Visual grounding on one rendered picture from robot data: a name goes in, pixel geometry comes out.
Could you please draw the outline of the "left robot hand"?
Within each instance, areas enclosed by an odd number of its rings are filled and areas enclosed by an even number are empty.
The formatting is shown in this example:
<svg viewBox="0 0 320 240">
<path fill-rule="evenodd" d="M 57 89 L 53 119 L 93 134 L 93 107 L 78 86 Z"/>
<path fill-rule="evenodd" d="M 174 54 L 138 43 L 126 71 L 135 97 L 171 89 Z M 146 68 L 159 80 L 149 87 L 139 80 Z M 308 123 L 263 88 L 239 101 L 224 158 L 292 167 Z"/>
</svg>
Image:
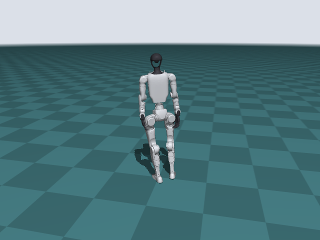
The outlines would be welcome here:
<svg viewBox="0 0 320 240">
<path fill-rule="evenodd" d="M 145 121 L 144 121 L 145 116 L 144 116 L 144 114 L 141 114 L 140 116 L 141 116 L 140 120 L 141 120 L 141 123 L 142 123 L 144 129 L 145 129 L 146 131 L 149 131 L 149 129 L 147 129 L 147 128 L 146 128 L 146 125 L 145 125 Z"/>
</svg>

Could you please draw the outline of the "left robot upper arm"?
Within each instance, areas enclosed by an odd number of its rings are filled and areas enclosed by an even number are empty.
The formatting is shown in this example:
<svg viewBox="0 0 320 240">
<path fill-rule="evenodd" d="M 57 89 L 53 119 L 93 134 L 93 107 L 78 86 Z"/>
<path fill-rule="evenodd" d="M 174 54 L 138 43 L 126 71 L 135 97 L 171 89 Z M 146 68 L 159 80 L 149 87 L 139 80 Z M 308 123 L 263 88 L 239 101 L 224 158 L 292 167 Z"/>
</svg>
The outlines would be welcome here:
<svg viewBox="0 0 320 240">
<path fill-rule="evenodd" d="M 139 78 L 139 92 L 141 96 L 141 101 L 145 101 L 147 99 L 146 96 L 146 82 L 148 81 L 148 74 L 147 75 L 142 75 Z"/>
</svg>

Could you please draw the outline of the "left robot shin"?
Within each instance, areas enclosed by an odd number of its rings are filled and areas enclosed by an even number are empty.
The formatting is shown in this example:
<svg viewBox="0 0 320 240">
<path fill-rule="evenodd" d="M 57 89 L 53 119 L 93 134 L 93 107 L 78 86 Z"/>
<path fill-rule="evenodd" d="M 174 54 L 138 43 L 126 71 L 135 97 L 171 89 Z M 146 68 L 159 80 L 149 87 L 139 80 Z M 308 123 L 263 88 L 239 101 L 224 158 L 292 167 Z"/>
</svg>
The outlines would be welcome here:
<svg viewBox="0 0 320 240">
<path fill-rule="evenodd" d="M 158 177 L 158 175 L 160 176 L 160 155 L 159 153 L 155 154 L 154 148 L 152 146 L 150 147 L 150 156 L 152 164 L 154 166 L 155 176 Z"/>
</svg>

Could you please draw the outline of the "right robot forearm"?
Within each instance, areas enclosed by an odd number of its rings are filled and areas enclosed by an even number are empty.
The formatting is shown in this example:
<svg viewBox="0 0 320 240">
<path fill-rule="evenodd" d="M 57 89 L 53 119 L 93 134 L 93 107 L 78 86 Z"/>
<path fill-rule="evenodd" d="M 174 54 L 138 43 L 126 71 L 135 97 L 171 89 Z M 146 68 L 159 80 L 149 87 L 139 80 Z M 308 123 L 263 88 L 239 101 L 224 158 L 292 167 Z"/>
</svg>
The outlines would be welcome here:
<svg viewBox="0 0 320 240">
<path fill-rule="evenodd" d="M 178 93 L 177 93 L 177 97 L 172 99 L 173 102 L 173 108 L 174 108 L 174 113 L 177 115 L 177 111 L 180 110 L 180 106 L 179 106 L 179 97 L 178 97 Z"/>
</svg>

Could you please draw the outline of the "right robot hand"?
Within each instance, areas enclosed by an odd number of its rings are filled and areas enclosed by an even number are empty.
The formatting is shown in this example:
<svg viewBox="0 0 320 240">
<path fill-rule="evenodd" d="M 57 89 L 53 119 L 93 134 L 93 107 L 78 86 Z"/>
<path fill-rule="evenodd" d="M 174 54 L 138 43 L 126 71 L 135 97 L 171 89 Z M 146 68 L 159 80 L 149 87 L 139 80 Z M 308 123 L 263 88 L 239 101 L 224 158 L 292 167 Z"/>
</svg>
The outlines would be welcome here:
<svg viewBox="0 0 320 240">
<path fill-rule="evenodd" d="M 175 115 L 175 124 L 174 124 L 174 126 L 172 126 L 172 128 L 174 129 L 174 128 L 178 128 L 179 127 L 179 125 L 180 125 L 180 110 L 178 110 L 177 111 L 177 114 L 174 114 Z M 173 123 L 174 123 L 173 122 Z"/>
</svg>

